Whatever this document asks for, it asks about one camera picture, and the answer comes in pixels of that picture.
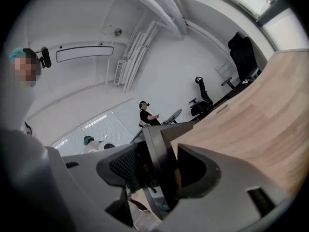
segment chair armrest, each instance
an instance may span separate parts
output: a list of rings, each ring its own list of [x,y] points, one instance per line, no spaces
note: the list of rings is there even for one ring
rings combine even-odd
[[[250,74],[247,75],[246,79],[253,78],[253,77],[257,74],[258,71],[259,71],[259,68],[257,68],[257,67],[254,68],[254,69],[250,72]]]
[[[222,82],[221,86],[224,86],[225,84],[227,84],[231,79],[232,77],[227,78],[224,82]]]

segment black office chair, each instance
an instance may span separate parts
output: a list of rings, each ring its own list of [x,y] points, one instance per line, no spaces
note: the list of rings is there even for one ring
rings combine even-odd
[[[238,76],[243,82],[246,79],[249,82],[254,81],[258,77],[259,68],[254,56],[253,47],[248,37],[242,38],[238,33],[228,42],[231,49],[230,55],[236,64]],[[234,85],[230,82],[232,77],[225,80],[221,86],[228,84],[232,89]]]
[[[202,114],[205,112],[208,112],[211,110],[211,107],[213,105],[212,100],[207,94],[207,91],[205,90],[205,85],[202,77],[196,77],[195,82],[199,85],[199,89],[201,91],[201,97],[204,101],[196,101],[196,98],[191,100],[190,103],[194,103],[191,108],[191,115],[196,116],[198,114]]]

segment wooden desk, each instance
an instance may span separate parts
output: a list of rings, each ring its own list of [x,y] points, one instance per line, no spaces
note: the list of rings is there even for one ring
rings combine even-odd
[[[253,164],[296,194],[309,163],[309,50],[276,52],[247,89],[172,141]]]

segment black t-shirt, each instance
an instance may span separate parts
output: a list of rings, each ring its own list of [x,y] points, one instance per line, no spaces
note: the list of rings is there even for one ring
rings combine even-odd
[[[140,119],[144,121],[145,123],[150,124],[151,126],[161,125],[160,122],[157,119],[150,119],[148,120],[148,116],[152,116],[150,113],[148,113],[146,110],[140,111]]]

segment window frame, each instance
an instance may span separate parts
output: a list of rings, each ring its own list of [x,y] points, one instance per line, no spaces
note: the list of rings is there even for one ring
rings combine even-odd
[[[245,15],[250,21],[252,21],[255,26],[263,33],[263,35],[267,38],[270,45],[274,49],[274,51],[278,51],[278,47],[269,35],[269,33],[263,28],[263,26],[275,18],[277,15],[282,13],[284,10],[290,8],[290,4],[286,0],[276,0],[265,12],[263,12],[258,18],[255,14],[250,11],[245,5],[241,4],[237,0],[223,0],[228,3],[238,11],[240,11],[243,15]]]

